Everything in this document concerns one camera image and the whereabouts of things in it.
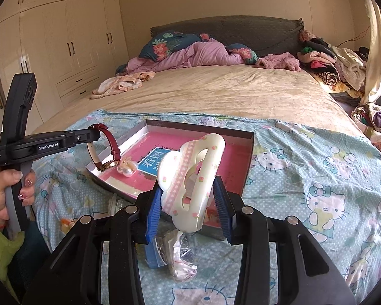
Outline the green sleeve forearm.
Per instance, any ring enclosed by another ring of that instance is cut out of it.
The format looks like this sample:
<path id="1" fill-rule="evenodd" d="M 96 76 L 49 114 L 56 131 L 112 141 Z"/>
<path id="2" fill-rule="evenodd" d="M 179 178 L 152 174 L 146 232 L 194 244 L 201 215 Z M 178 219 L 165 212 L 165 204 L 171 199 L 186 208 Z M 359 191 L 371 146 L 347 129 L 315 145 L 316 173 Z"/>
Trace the green sleeve forearm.
<path id="1" fill-rule="evenodd" d="M 4 221 L 0 220 L 0 281 L 13 299 L 18 302 L 15 291 L 9 281 L 7 271 L 15 253 L 20 249 L 24 242 L 24 231 L 17 233 L 14 240 L 9 240 L 2 233 L 1 228 L 4 226 Z"/>

